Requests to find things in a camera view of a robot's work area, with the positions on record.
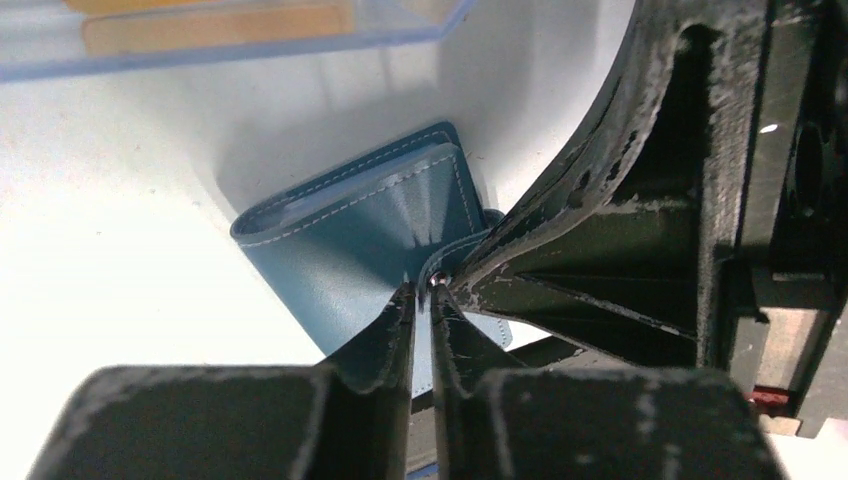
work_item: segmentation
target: yellow object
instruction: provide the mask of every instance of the yellow object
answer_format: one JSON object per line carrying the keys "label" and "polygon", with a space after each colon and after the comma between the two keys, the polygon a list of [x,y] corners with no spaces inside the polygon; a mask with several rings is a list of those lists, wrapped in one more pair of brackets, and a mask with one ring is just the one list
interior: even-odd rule
{"label": "yellow object", "polygon": [[276,42],[353,30],[350,0],[326,0],[89,18],[82,36],[89,55],[104,56]]}
{"label": "yellow object", "polygon": [[174,7],[191,3],[211,3],[219,0],[65,0],[71,10],[86,15],[117,15],[141,12],[153,8]]}

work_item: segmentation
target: wallet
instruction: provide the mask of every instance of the wallet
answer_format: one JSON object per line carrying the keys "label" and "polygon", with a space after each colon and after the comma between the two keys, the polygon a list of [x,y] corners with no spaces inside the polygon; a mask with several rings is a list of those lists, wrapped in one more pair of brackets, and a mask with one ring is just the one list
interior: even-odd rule
{"label": "wallet", "polygon": [[[331,354],[401,283],[450,274],[488,232],[456,129],[443,122],[251,207],[231,234],[306,333]],[[429,310],[412,389],[432,388]],[[505,321],[469,315],[502,347]]]}

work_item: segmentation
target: blue wallet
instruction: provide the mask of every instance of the blue wallet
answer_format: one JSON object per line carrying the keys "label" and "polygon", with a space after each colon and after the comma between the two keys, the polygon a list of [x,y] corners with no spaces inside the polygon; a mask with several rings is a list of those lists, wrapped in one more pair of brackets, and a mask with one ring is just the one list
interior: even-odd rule
{"label": "blue wallet", "polygon": [[[404,281],[450,272],[485,236],[456,130],[440,123],[248,209],[231,234],[326,354],[368,326]],[[424,310],[419,316],[426,316]],[[503,320],[469,315],[501,346]],[[416,324],[413,395],[432,387]]]}

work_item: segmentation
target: white surface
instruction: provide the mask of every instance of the white surface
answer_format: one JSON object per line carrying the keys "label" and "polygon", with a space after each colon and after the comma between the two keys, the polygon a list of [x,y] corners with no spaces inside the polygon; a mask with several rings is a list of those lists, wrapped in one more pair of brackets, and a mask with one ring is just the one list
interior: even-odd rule
{"label": "white surface", "polygon": [[442,45],[0,85],[0,478],[25,475],[100,366],[320,360],[229,240],[236,214],[440,119],[509,209],[590,106],[631,5],[482,0]]}

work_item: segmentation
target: transparent plastic box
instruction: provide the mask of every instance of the transparent plastic box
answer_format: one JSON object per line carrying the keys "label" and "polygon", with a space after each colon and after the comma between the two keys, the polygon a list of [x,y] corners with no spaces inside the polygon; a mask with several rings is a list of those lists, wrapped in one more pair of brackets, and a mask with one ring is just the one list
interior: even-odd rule
{"label": "transparent plastic box", "polygon": [[475,0],[0,0],[0,81],[439,40]]}

